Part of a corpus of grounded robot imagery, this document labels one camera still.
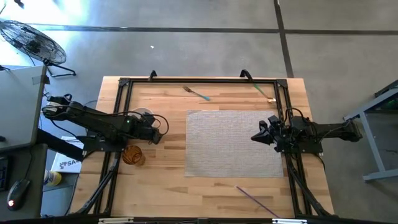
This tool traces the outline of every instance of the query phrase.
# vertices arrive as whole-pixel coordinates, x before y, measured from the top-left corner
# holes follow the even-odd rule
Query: computer mouse
[[[10,211],[18,210],[24,205],[29,184],[30,180],[22,179],[15,181],[14,185],[12,185],[7,197],[7,208]]]

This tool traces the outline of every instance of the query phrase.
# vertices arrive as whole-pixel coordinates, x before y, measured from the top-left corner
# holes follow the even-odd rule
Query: purple chopstick
[[[242,188],[240,188],[239,186],[235,185],[235,188],[238,189],[240,192],[242,192],[242,194],[248,196],[251,200],[255,201],[257,204],[259,204],[261,207],[265,208],[269,213],[273,214],[275,217],[280,218],[279,216],[277,216],[273,211],[271,211],[269,208],[267,208],[265,205],[263,205],[261,202],[257,201],[254,197],[252,197],[251,195],[249,195],[248,193],[246,193]]]

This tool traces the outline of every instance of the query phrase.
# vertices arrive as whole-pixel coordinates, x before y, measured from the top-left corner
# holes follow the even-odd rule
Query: wooden tabletop
[[[113,112],[119,79],[120,77],[104,77],[97,110]],[[287,80],[292,106],[300,109],[304,116],[312,118],[303,79]],[[120,162],[112,216],[273,217],[236,190],[234,186],[238,185],[278,216],[293,217],[284,158],[283,178],[184,177],[187,110],[272,110],[277,114],[276,104],[268,103],[252,84],[189,83],[187,86],[209,96],[211,100],[206,101],[187,93],[182,84],[178,83],[134,84],[129,109],[145,107],[155,114],[165,116],[170,123],[170,131],[158,145],[149,145],[147,141],[130,142],[142,149],[146,162],[142,167]],[[259,86],[267,95],[275,97],[272,85]],[[121,110],[126,98],[125,92]],[[160,131],[165,131],[164,124]],[[72,212],[77,211],[98,186],[103,157],[103,152],[96,152],[83,161]],[[308,187],[324,208],[333,213],[322,163],[317,157],[304,154],[303,164]],[[108,188],[104,191],[103,207],[107,192]],[[301,192],[298,195],[303,208]]]

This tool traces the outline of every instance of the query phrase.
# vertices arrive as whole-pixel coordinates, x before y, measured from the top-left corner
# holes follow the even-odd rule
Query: placemat
[[[273,111],[187,111],[187,177],[283,177],[274,146],[252,141]]]

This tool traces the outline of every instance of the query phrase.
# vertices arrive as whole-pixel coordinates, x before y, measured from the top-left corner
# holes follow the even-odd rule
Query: concrete floor
[[[0,19],[84,26],[277,28],[272,0],[24,2],[22,10],[10,1]],[[393,0],[279,2],[287,29],[398,29],[398,2]],[[156,70],[162,76],[237,76],[246,68],[254,77],[287,77],[279,34],[45,33],[67,52],[64,66],[78,74],[52,78],[47,91],[52,95],[71,93],[82,103],[97,99],[104,75],[148,75]],[[342,122],[345,114],[398,78],[396,35],[287,35],[287,44],[294,76],[304,78],[313,119],[318,123]],[[7,42],[0,42],[0,48],[0,64],[32,65]],[[45,119],[42,122],[46,131],[68,135]],[[71,123],[60,125],[75,134],[84,133]],[[323,147],[337,215],[398,221],[398,178],[371,184],[362,181],[363,174],[377,170],[365,138],[357,143],[326,139]],[[47,168],[53,157],[49,152]],[[72,184],[73,178],[68,177],[65,185]],[[70,188],[44,193],[42,213],[63,215],[70,194]]]

